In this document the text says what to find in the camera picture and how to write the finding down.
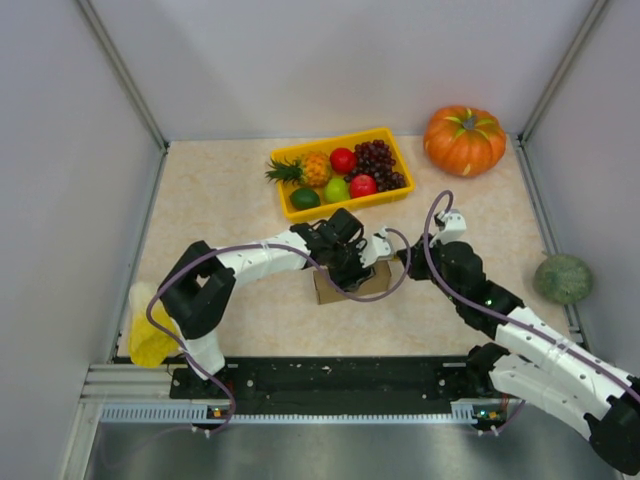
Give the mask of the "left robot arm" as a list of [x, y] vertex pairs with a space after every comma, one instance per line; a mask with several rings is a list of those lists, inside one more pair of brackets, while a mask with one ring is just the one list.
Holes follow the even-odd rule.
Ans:
[[319, 266], [351, 294], [391, 253], [384, 230], [366, 237], [363, 224], [340, 208], [327, 220], [294, 224], [245, 245], [214, 249], [204, 241], [191, 244], [161, 283], [159, 300], [177, 328], [180, 350], [205, 380], [225, 365], [217, 327], [235, 290], [270, 275]]

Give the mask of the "brown cardboard express box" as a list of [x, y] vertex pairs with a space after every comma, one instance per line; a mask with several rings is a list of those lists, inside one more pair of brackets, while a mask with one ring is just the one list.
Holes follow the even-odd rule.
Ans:
[[[343, 294], [330, 286], [326, 278], [314, 270], [313, 283], [318, 305], [331, 304], [347, 300]], [[378, 261], [372, 267], [372, 276], [364, 281], [352, 295], [358, 298], [369, 298], [387, 292], [391, 287], [391, 269], [388, 261]]]

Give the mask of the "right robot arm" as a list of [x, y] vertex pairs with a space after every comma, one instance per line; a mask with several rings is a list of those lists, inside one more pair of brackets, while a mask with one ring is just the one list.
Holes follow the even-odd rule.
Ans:
[[617, 471], [638, 474], [638, 377], [584, 350], [489, 280], [469, 244], [417, 242], [396, 256], [411, 279], [433, 282], [467, 326], [490, 338], [469, 361], [493, 389], [570, 426]]

